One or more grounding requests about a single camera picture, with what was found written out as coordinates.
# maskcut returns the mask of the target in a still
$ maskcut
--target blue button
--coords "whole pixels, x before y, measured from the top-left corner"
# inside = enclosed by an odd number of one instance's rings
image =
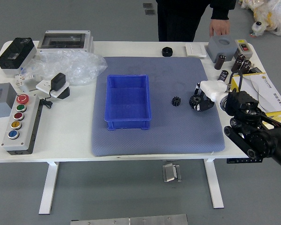
[[[16,139],[18,136],[19,136],[19,132],[16,130],[12,130],[8,133],[8,137],[12,140]]]

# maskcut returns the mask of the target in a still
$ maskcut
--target blue foam mat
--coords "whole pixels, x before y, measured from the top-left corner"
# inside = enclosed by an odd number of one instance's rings
[[[196,58],[106,57],[97,77],[92,123],[95,156],[217,152],[225,148],[216,107],[197,112],[189,105],[196,84],[207,80]],[[148,75],[152,120],[149,130],[107,130],[104,120],[107,75]],[[173,97],[181,98],[173,106]]]

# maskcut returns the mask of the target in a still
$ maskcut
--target gray floor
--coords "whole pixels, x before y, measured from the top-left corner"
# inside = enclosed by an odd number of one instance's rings
[[[0,49],[46,30],[91,30],[95,41],[157,41],[157,16],[141,0],[0,1]],[[209,40],[207,9],[195,41]],[[249,36],[252,12],[231,11],[231,35],[253,44],[281,93],[281,37]],[[68,225],[71,220],[187,214],[189,224],[281,225],[281,167],[215,160],[225,208],[214,210],[202,160],[176,162],[182,182],[164,183],[162,161],[61,163],[50,215],[38,215],[46,163],[0,164],[0,225]]]

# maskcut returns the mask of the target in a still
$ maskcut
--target blue plastic crate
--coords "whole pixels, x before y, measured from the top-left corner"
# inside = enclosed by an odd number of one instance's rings
[[[121,128],[148,130],[152,120],[149,77],[108,75],[104,119],[108,130]]]

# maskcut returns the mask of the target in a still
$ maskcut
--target person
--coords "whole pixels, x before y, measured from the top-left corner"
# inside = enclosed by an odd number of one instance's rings
[[[229,10],[236,0],[156,0],[159,41],[192,42],[208,5],[213,8],[209,36],[230,33]]]

